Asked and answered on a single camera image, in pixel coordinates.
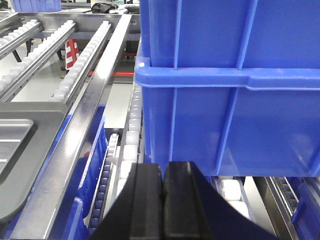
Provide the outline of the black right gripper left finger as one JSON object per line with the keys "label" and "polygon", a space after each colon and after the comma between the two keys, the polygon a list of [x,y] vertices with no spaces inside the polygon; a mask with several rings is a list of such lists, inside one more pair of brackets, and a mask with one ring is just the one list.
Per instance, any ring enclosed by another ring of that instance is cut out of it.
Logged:
{"label": "black right gripper left finger", "polygon": [[160,240],[162,176],[154,163],[133,163],[128,178],[91,240]]}

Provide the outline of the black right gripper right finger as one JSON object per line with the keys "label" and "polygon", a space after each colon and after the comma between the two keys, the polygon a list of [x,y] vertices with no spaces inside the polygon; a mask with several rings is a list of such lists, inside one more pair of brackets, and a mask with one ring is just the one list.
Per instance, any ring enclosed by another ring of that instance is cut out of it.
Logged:
{"label": "black right gripper right finger", "polygon": [[166,240],[275,240],[236,211],[192,161],[172,161],[164,174]]}

